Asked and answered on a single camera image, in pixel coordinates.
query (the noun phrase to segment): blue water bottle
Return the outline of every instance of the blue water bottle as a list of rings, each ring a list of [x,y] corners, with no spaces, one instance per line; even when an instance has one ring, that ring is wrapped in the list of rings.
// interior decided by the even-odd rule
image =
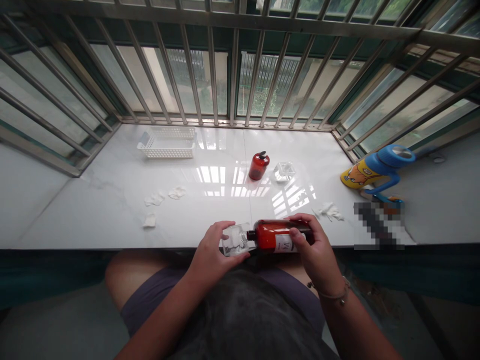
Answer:
[[[343,172],[340,180],[349,188],[360,189],[382,177],[389,177],[390,181],[383,185],[365,190],[367,194],[377,194],[396,185],[400,181],[397,170],[413,163],[415,159],[415,154],[405,146],[388,145]]]

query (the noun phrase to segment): yellow cartoon print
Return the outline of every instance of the yellow cartoon print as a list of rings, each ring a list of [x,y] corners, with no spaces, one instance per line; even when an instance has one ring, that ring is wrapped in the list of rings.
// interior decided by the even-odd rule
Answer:
[[[372,172],[368,168],[363,168],[363,172],[367,175],[371,175]],[[382,175],[373,175],[373,176],[367,176],[363,172],[359,170],[359,164],[355,164],[354,166],[351,167],[351,169],[348,171],[348,176],[344,176],[343,178],[348,181],[350,180],[352,183],[357,183],[359,185],[364,185],[365,182],[368,179],[372,178],[378,178],[381,177]]]

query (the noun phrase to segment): white plastic basket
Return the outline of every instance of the white plastic basket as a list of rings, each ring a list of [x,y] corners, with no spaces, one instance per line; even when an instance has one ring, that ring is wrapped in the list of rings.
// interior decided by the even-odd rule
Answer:
[[[136,146],[149,159],[191,159],[196,133],[193,126],[152,126]]]

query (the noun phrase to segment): wrist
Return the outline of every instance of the wrist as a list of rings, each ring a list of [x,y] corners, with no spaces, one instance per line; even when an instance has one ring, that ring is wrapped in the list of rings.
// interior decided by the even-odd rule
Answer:
[[[337,296],[345,290],[345,279],[340,271],[329,279],[314,281],[313,284],[319,293],[327,296]]]
[[[216,284],[216,281],[209,280],[203,272],[194,271],[190,268],[186,271],[182,280],[189,288],[205,294]]]

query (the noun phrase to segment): person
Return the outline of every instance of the person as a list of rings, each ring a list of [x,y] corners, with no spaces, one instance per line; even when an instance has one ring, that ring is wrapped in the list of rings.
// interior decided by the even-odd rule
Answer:
[[[257,273],[237,269],[248,252],[219,250],[234,221],[210,226],[187,269],[148,250],[118,253],[105,282],[130,340],[116,359],[338,359],[321,341],[325,320],[341,359],[401,359],[350,291],[317,219],[287,219],[307,223],[315,242],[292,228],[301,263]]]

